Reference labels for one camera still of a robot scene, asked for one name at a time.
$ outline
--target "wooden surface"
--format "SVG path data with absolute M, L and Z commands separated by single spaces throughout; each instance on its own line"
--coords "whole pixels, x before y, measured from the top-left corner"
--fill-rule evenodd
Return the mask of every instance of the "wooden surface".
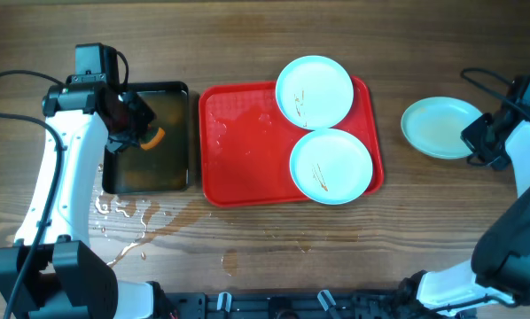
M 0 71 L 65 79 L 74 70 L 74 46 L 92 42 L 123 51 L 132 82 L 181 80 L 197 92 L 275 80 L 303 55 L 334 58 L 370 88 L 386 172 L 379 192 L 349 205 L 239 209 L 211 206 L 199 186 L 114 198 L 101 194 L 98 172 L 91 243 L 103 260 L 116 260 L 119 279 L 159 281 L 167 292 L 392 288 L 420 269 L 467 260 L 516 197 L 511 169 L 494 173 L 426 157 L 407 144 L 399 124 L 423 97 L 497 109 L 499 102 L 458 73 L 466 66 L 507 77 L 530 73 L 530 2 L 0 7 Z M 0 111 L 41 116 L 48 86 L 24 76 L 1 80 Z M 42 155 L 41 128 L 0 120 L 0 247 L 11 244 L 24 218 Z M 125 250 L 138 237 L 141 245 Z M 0 315 L 3 309 L 0 296 Z M 530 307 L 482 308 L 479 317 L 530 318 Z

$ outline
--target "plate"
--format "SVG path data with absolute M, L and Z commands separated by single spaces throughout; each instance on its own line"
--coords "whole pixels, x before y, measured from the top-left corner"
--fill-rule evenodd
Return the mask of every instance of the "plate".
M 306 134 L 294 146 L 291 177 L 307 197 L 323 204 L 345 204 L 368 188 L 371 156 L 355 136 L 333 128 Z
M 349 112 L 354 87 L 346 70 L 335 61 L 307 56 L 283 69 L 275 97 L 292 124 L 305 129 L 331 128 Z
M 460 138 L 462 131 L 481 116 L 473 105 L 452 97 L 429 97 L 411 105 L 401 118 L 409 143 L 438 159 L 461 159 L 472 154 Z

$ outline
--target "table top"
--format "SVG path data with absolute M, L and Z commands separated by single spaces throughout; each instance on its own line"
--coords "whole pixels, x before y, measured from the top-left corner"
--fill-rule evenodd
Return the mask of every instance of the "table top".
M 530 2 L 0 7 L 0 71 L 65 79 L 74 71 L 74 46 L 95 42 L 125 53 L 131 82 L 180 80 L 197 92 L 275 80 L 300 56 L 333 58 L 370 88 L 386 174 L 380 191 L 344 206 L 221 209 L 199 184 L 179 193 L 107 195 L 99 169 L 91 245 L 119 279 L 158 281 L 166 292 L 394 288 L 421 269 L 469 259 L 516 198 L 511 168 L 429 158 L 405 141 L 400 119 L 409 105 L 433 96 L 495 111 L 500 103 L 458 74 L 467 66 L 506 77 L 530 73 Z M 0 80 L 0 111 L 42 116 L 49 85 L 26 76 Z M 0 120 L 0 247 L 12 243 L 26 214 L 42 156 L 40 127 Z M 0 315 L 3 309 L 0 295 Z M 484 307 L 479 317 L 530 318 L 530 307 Z

